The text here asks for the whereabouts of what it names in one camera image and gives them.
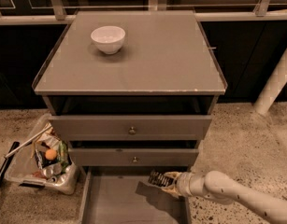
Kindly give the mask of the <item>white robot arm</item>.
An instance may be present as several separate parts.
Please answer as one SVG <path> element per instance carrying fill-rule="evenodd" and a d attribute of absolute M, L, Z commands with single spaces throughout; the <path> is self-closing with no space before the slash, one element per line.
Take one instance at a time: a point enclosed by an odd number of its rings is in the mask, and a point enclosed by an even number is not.
<path fill-rule="evenodd" d="M 286 83 L 287 48 L 257 98 L 255 111 L 265 115 Z M 170 195 L 196 196 L 222 204 L 237 202 L 271 224 L 287 224 L 287 201 L 243 186 L 222 172 L 210 171 L 204 175 L 167 172 L 164 177 L 171 181 L 171 184 L 162 187 L 162 191 Z"/>

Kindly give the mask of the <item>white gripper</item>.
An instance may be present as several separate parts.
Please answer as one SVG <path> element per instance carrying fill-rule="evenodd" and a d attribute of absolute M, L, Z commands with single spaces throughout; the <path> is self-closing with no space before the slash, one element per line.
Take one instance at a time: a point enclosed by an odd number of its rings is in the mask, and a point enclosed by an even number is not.
<path fill-rule="evenodd" d="M 177 179 L 176 187 L 174 185 L 162 187 L 162 191 L 168 193 L 174 198 L 178 198 L 179 196 L 206 197 L 208 194 L 208 191 L 205 187 L 205 176 L 202 174 L 173 171 L 164 173 L 164 176 L 172 179 Z"/>

